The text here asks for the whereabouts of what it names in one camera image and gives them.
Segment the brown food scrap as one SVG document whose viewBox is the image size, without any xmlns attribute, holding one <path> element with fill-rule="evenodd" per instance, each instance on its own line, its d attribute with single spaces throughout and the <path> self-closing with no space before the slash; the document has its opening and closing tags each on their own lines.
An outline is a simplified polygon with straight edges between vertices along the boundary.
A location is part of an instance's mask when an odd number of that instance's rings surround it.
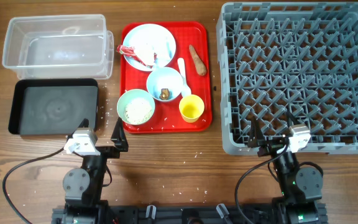
<svg viewBox="0 0 358 224">
<path fill-rule="evenodd" d="M 162 88 L 159 98 L 161 100 L 168 100 L 170 98 L 170 90 L 168 88 Z"/>
</svg>

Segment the green bowl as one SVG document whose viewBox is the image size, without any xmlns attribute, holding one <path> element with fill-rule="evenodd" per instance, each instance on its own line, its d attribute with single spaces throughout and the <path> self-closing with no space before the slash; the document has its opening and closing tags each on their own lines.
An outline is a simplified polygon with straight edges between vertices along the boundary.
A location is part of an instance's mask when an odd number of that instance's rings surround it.
<svg viewBox="0 0 358 224">
<path fill-rule="evenodd" d="M 152 108 L 155 111 L 155 102 L 153 97 L 151 96 L 151 94 L 145 90 L 141 90 L 141 89 L 133 89 L 133 90 L 129 90 L 126 91 L 118 100 L 117 102 L 117 113 L 119 115 L 119 117 L 123 120 L 123 122 L 127 123 L 127 124 L 131 124 L 129 123 L 124 115 L 124 108 L 125 106 L 131 102 L 133 99 L 135 98 L 144 98 L 146 99 L 152 106 Z"/>
</svg>

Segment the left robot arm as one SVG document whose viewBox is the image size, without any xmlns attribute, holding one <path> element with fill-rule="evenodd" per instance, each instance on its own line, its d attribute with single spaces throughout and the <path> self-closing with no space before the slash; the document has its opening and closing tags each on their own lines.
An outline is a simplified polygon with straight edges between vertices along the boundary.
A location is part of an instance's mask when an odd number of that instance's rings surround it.
<svg viewBox="0 0 358 224">
<path fill-rule="evenodd" d="M 116 216 L 108 201 L 101 200 L 105 173 L 110 173 L 107 160 L 120 158 L 129 145 L 124 133 L 123 121 L 119 118 L 111 135 L 112 146 L 97 146 L 93 129 L 84 119 L 80 126 L 68 136 L 64 150 L 68 154 L 82 157 L 80 168 L 70 170 L 63 178 L 65 205 L 62 211 L 55 209 L 52 223 L 116 223 Z"/>
</svg>

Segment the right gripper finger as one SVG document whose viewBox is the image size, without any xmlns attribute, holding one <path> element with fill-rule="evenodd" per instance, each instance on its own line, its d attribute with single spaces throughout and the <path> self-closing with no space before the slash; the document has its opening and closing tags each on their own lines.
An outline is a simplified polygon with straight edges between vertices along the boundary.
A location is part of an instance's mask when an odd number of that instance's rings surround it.
<svg viewBox="0 0 358 224">
<path fill-rule="evenodd" d="M 251 119 L 248 147 L 261 147 L 265 144 L 265 136 L 261 131 L 259 122 L 256 118 Z"/>
<path fill-rule="evenodd" d="M 298 124 L 298 120 L 289 111 L 286 112 L 286 116 L 288 127 Z"/>
</svg>

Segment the white rice pile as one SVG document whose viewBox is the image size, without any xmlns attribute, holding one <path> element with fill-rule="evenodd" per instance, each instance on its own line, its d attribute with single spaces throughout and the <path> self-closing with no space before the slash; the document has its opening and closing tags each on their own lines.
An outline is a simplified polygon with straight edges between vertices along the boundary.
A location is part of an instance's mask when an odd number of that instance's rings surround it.
<svg viewBox="0 0 358 224">
<path fill-rule="evenodd" d="M 145 123 L 151 118 L 153 112 L 151 104 L 144 98 L 135 98 L 124 108 L 126 120 L 133 125 Z"/>
</svg>

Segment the yellow plastic cup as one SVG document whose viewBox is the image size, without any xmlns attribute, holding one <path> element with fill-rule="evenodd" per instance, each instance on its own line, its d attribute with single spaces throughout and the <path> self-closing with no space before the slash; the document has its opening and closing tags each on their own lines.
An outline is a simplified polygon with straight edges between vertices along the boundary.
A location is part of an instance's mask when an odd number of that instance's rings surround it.
<svg viewBox="0 0 358 224">
<path fill-rule="evenodd" d="M 181 117 L 187 123 L 196 122 L 205 109 L 204 101 L 197 95 L 183 97 L 179 103 Z"/>
</svg>

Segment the brown sweet potato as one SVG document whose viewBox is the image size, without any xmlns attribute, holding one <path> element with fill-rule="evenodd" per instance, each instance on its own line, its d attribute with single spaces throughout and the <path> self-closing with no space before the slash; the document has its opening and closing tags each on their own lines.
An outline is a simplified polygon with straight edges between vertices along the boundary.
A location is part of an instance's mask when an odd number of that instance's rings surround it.
<svg viewBox="0 0 358 224">
<path fill-rule="evenodd" d="M 207 68 L 203 61 L 200 59 L 199 55 L 196 53 L 195 48 L 192 45 L 189 45 L 190 55 L 193 59 L 195 69 L 198 75 L 205 76 L 207 73 Z"/>
</svg>

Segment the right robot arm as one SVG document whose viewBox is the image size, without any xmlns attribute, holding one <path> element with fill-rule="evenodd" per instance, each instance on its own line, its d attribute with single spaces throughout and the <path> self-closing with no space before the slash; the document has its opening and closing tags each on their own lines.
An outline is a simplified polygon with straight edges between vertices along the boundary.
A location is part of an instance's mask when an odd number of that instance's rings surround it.
<svg viewBox="0 0 358 224">
<path fill-rule="evenodd" d="M 295 153 L 306 147 L 311 139 L 307 125 L 287 113 L 288 128 L 283 135 L 268 139 L 259 121 L 251 119 L 249 147 L 256 147 L 259 157 L 269 156 L 282 196 L 272 200 L 276 223 L 325 223 L 326 210 L 317 203 L 322 199 L 323 170 L 312 162 L 298 162 Z"/>
</svg>

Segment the white plastic spoon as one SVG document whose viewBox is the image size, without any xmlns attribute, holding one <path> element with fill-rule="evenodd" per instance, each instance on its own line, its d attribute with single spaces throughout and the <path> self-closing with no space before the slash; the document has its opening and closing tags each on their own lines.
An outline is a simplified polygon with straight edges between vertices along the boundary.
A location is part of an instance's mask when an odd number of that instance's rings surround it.
<svg viewBox="0 0 358 224">
<path fill-rule="evenodd" d="M 178 68 L 179 68 L 179 72 L 182 76 L 183 79 L 183 88 L 181 91 L 181 95 L 182 97 L 186 97 L 188 95 L 191 95 L 191 89 L 188 86 L 187 82 L 186 82 L 186 70 L 185 70 L 185 61 L 183 58 L 178 58 L 177 60 L 177 64 L 178 64 Z"/>
</svg>

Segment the light blue bowl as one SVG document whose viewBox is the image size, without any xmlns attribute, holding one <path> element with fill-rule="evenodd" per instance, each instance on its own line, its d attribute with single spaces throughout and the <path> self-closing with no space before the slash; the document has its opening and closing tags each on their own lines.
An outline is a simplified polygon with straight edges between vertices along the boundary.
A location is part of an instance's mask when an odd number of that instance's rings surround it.
<svg viewBox="0 0 358 224">
<path fill-rule="evenodd" d="M 168 100 L 161 100 L 159 98 L 162 88 L 168 88 L 170 90 L 170 98 Z M 173 101 L 181 93 L 182 88 L 182 76 L 174 68 L 158 68 L 152 71 L 147 77 L 146 89 L 157 101 L 164 103 Z"/>
</svg>

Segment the white napkin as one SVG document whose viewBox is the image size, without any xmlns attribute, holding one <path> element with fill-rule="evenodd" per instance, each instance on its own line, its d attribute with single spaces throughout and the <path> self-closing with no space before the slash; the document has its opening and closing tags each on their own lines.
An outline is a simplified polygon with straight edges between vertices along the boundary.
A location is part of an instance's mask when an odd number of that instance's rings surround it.
<svg viewBox="0 0 358 224">
<path fill-rule="evenodd" d="M 134 53 L 139 60 L 148 67 L 153 67 L 157 60 L 170 60 L 171 56 L 167 45 L 140 43 L 134 46 Z"/>
</svg>

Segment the light blue plate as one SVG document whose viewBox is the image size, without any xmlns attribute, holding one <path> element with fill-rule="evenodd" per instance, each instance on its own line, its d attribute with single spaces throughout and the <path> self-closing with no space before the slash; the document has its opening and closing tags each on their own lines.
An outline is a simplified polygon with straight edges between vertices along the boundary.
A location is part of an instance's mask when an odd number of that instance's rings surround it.
<svg viewBox="0 0 358 224">
<path fill-rule="evenodd" d="M 173 34 L 167 28 L 157 24 L 141 24 L 135 26 L 125 35 L 122 44 L 128 47 L 134 47 L 137 44 L 146 42 L 167 45 L 171 59 L 167 61 L 157 60 L 156 64 L 149 68 L 135 61 L 133 58 L 124 56 L 129 65 L 143 72 L 151 72 L 156 68 L 166 67 L 171 63 L 176 53 L 177 43 Z"/>
</svg>

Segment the grey dishwasher rack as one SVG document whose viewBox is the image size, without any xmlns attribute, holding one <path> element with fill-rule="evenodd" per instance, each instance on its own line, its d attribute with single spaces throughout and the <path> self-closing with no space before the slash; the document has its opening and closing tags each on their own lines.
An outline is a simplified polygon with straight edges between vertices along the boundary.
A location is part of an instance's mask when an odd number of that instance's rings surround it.
<svg viewBox="0 0 358 224">
<path fill-rule="evenodd" d="M 272 139 L 291 113 L 307 152 L 358 154 L 358 2 L 227 2 L 216 39 L 226 153 L 256 154 L 252 118 Z"/>
</svg>

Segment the red serving tray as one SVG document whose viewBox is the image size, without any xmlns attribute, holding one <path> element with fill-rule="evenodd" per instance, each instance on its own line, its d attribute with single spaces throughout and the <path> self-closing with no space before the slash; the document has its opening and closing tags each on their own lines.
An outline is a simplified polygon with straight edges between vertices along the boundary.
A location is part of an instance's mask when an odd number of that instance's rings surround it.
<svg viewBox="0 0 358 224">
<path fill-rule="evenodd" d="M 177 50 L 173 62 L 168 66 L 178 68 L 177 59 L 185 60 L 187 82 L 193 94 L 204 101 L 204 112 L 194 123 L 187 123 L 181 117 L 179 103 L 181 97 L 169 103 L 155 102 L 155 113 L 145 124 L 138 126 L 124 124 L 124 129 L 131 134 L 150 133 L 183 133 L 197 132 L 207 129 L 213 120 L 211 103 L 211 84 L 209 73 L 204 76 L 197 74 L 188 46 L 192 45 L 203 63 L 209 66 L 208 36 L 204 26 L 196 21 L 157 22 L 165 27 L 175 38 Z"/>
</svg>

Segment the red snack wrapper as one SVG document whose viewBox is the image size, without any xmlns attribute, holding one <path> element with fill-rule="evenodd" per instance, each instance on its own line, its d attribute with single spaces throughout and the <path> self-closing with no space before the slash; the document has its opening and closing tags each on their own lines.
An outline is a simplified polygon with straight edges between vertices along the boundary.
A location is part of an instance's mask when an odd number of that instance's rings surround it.
<svg viewBox="0 0 358 224">
<path fill-rule="evenodd" d="M 157 54 L 151 45 L 144 44 L 134 47 L 125 45 L 118 45 L 116 51 L 122 55 L 133 58 L 135 61 L 145 65 L 146 67 L 153 67 L 157 58 Z"/>
</svg>

